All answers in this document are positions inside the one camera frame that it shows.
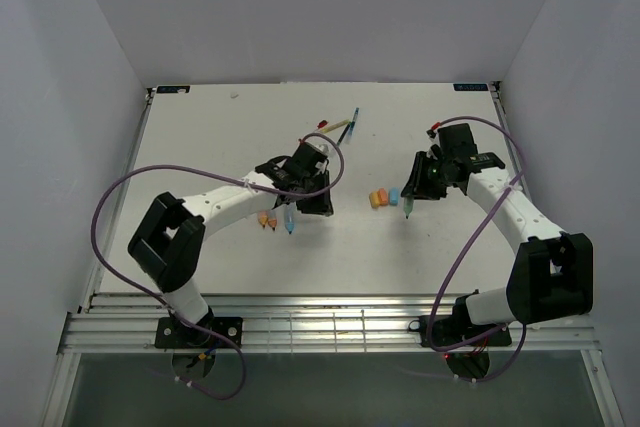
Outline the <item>green highlighter pen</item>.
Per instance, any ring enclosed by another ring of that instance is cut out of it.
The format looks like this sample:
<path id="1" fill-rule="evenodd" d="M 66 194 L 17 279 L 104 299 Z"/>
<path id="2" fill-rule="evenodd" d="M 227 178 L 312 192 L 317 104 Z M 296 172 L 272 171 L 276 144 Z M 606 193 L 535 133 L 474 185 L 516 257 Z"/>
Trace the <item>green highlighter pen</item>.
<path id="1" fill-rule="evenodd" d="M 403 210 L 405 214 L 405 218 L 408 219 L 413 212 L 414 209 L 414 198 L 413 197 L 405 197 L 403 202 Z"/>

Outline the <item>blue pen cap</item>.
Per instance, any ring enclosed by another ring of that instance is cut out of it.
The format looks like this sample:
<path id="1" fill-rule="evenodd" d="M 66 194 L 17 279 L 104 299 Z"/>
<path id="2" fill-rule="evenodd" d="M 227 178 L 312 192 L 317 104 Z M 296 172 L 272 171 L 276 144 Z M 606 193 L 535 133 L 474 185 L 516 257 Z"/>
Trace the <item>blue pen cap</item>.
<path id="1" fill-rule="evenodd" d="M 398 188 L 391 188 L 388 192 L 388 199 L 390 206 L 397 206 L 399 204 L 400 194 Z"/>

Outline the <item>orange pen cap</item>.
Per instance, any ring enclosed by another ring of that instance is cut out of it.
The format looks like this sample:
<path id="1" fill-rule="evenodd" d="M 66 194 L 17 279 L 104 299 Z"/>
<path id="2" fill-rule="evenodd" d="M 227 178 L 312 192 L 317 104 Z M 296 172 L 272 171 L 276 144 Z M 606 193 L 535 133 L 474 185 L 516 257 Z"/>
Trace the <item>orange pen cap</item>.
<path id="1" fill-rule="evenodd" d="M 379 189 L 376 192 L 376 194 L 377 194 L 377 197 L 378 197 L 378 206 L 379 207 L 383 207 L 383 206 L 388 206 L 389 205 L 388 192 L 384 188 Z"/>

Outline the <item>blue highlighter pen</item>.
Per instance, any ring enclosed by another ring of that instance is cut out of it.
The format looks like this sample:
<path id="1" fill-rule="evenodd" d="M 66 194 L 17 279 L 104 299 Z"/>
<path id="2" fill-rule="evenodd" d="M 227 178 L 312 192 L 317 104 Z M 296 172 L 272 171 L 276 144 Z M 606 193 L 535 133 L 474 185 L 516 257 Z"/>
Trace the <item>blue highlighter pen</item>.
<path id="1" fill-rule="evenodd" d="M 284 226 L 289 235 L 294 232 L 295 219 L 294 219 L 295 205 L 286 204 L 283 211 Z"/>

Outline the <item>yellow pen cap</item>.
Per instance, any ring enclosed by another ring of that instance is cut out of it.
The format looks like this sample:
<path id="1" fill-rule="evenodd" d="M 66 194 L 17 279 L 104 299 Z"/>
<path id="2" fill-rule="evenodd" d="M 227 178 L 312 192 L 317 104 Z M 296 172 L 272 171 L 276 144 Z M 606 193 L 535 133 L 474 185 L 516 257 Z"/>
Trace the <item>yellow pen cap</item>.
<path id="1" fill-rule="evenodd" d="M 369 194 L 369 202 L 372 209 L 378 209 L 380 207 L 380 197 L 377 191 L 373 191 Z"/>

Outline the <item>orange highlighter pen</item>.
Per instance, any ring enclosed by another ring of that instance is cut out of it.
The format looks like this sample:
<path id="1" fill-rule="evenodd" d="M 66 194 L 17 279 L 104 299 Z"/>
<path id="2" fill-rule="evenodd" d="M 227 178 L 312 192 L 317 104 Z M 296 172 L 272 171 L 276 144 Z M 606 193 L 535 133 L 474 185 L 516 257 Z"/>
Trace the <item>orange highlighter pen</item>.
<path id="1" fill-rule="evenodd" d="M 278 226 L 277 213 L 274 210 L 267 212 L 267 225 L 272 231 L 276 231 Z"/>

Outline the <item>yellow highlighter pen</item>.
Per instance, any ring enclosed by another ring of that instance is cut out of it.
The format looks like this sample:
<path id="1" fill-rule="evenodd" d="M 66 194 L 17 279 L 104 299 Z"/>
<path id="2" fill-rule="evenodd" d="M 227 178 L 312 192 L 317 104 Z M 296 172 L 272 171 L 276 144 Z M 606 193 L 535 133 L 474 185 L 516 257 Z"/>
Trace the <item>yellow highlighter pen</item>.
<path id="1" fill-rule="evenodd" d="M 266 211 L 260 212 L 257 214 L 257 219 L 262 228 L 265 228 L 268 225 L 268 213 Z"/>

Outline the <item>yellow barrel pen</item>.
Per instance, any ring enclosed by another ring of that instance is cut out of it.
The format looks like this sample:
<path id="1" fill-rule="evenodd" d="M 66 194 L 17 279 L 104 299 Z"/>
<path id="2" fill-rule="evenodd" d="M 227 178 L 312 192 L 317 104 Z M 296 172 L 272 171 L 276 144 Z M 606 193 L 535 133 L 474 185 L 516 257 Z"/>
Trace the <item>yellow barrel pen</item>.
<path id="1" fill-rule="evenodd" d="M 342 120 L 340 122 L 325 126 L 322 129 L 320 129 L 319 132 L 322 133 L 322 134 L 328 134 L 328 133 L 333 132 L 335 130 L 338 130 L 340 128 L 348 127 L 350 123 L 351 123 L 351 121 L 349 119 L 345 119 L 345 120 Z"/>

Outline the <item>blue capped pen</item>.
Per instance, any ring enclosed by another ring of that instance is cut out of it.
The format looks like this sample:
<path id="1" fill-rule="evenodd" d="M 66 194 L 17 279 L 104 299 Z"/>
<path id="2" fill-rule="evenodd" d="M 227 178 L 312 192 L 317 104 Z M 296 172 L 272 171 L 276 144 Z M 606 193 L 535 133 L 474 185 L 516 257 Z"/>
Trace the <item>blue capped pen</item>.
<path id="1" fill-rule="evenodd" d="M 357 123 L 357 120 L 358 120 L 358 117 L 359 117 L 359 112 L 360 112 L 360 108 L 356 107 L 355 110 L 354 110 L 354 114 L 353 114 L 352 120 L 351 120 L 350 125 L 349 125 L 349 129 L 348 129 L 346 138 L 345 138 L 345 143 L 346 144 L 350 144 L 351 143 L 351 140 L 352 140 L 352 137 L 353 137 L 353 134 L 354 134 L 354 130 L 355 130 L 355 126 L 356 126 L 356 123 Z"/>

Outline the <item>teal thin pen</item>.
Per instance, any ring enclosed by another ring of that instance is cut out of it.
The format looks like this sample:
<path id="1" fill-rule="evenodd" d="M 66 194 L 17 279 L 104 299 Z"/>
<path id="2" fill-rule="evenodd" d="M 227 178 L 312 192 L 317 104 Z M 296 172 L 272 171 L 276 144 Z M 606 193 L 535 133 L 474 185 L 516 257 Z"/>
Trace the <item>teal thin pen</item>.
<path id="1" fill-rule="evenodd" d="M 345 138 L 350 134 L 350 132 L 352 130 L 352 126 L 353 126 L 353 123 L 349 122 L 344 127 L 344 129 L 343 129 L 343 131 L 342 131 L 342 133 L 341 133 L 341 135 L 340 135 L 340 137 L 339 137 L 339 139 L 338 139 L 338 141 L 336 143 L 337 146 L 340 146 L 343 143 L 343 141 L 345 140 Z"/>

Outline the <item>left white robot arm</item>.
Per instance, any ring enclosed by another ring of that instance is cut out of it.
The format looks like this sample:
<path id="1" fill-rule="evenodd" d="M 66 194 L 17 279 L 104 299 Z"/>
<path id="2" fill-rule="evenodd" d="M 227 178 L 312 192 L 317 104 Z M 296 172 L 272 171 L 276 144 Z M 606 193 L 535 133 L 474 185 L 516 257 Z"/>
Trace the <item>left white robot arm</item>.
<path id="1" fill-rule="evenodd" d="M 274 158 L 231 185 L 183 198 L 164 192 L 153 200 L 127 251 L 181 318 L 177 333 L 188 345 L 201 346 L 212 334 L 213 313 L 194 280 L 204 242 L 283 204 L 295 203 L 305 214 L 332 215 L 327 164 L 322 154 Z"/>

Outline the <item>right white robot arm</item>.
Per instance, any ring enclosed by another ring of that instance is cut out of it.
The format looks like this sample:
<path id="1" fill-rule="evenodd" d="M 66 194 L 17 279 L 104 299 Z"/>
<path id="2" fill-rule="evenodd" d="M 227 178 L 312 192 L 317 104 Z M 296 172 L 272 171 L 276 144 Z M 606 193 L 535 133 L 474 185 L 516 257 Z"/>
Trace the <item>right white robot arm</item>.
<path id="1" fill-rule="evenodd" d="M 487 216 L 515 255 L 503 288 L 456 300 L 451 314 L 429 324 L 437 344 L 474 344 L 487 331 L 514 321 L 536 324 L 587 314 L 593 307 L 593 244 L 550 221 L 515 186 L 493 153 L 447 156 L 439 148 L 416 153 L 401 196 L 440 200 L 457 188 Z"/>

